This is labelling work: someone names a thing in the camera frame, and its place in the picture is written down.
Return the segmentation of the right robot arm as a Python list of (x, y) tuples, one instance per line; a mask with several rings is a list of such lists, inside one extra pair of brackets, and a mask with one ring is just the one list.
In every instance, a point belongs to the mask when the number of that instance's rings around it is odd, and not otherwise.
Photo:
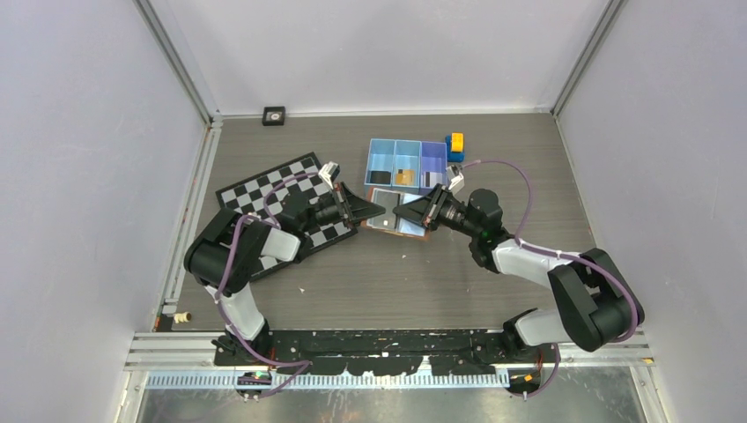
[(550, 250), (510, 234), (503, 225), (497, 194), (476, 189), (467, 201), (443, 186), (395, 207), (397, 217), (428, 230), (446, 226), (469, 236), (475, 263), (496, 274), (515, 276), (549, 289), (553, 309), (531, 309), (503, 325), (503, 350), (525, 361), (539, 345), (572, 342), (594, 352), (630, 338), (645, 312), (610, 255)]

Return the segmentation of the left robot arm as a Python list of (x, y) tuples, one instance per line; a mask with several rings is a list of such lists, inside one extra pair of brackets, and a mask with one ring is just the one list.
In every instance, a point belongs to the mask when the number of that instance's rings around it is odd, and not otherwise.
[(227, 330), (238, 338), (238, 355), (258, 365), (269, 357), (270, 341), (263, 334), (270, 327), (255, 304), (250, 281), (263, 259), (300, 263), (312, 254), (312, 230), (332, 224), (353, 229), (385, 211), (343, 182), (314, 202), (303, 193), (288, 194), (280, 201), (280, 213), (267, 220), (224, 208), (190, 245), (183, 265), (217, 302)]

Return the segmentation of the brown leather card holder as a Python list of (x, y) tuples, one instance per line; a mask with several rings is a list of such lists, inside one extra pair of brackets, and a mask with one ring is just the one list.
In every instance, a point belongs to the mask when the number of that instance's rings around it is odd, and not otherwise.
[[(373, 203), (372, 194), (375, 189), (385, 189), (385, 188), (373, 187), (369, 190), (367, 200), (372, 203)], [(411, 193), (406, 193), (406, 192), (402, 192), (398, 190), (392, 190), (392, 189), (385, 189), (385, 190), (396, 191), (396, 192), (401, 193), (402, 199), (401, 199), (400, 204), (408, 203), (410, 201), (416, 200), (421, 197), (418, 194), (411, 194)], [(384, 232), (387, 234), (393, 234), (393, 235), (398, 235), (398, 236), (408, 237), (408, 238), (415, 238), (415, 239), (424, 240), (424, 241), (427, 240), (429, 237), (428, 231), (426, 229), (419, 226), (418, 224), (411, 223), (408, 220), (405, 220), (402, 218), (398, 218), (397, 229), (395, 231), (374, 229), (368, 225), (367, 220), (365, 220), (361, 225), (367, 229), (377, 230), (377, 231)]]

